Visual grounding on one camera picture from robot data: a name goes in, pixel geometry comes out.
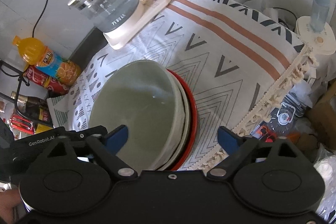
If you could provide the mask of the person's left hand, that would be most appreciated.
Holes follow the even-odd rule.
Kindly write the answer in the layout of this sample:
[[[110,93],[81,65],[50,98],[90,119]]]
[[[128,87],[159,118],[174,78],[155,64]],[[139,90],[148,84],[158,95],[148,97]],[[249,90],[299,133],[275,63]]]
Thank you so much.
[[[22,203],[18,189],[1,192],[1,220],[3,223],[14,223],[14,209]]]

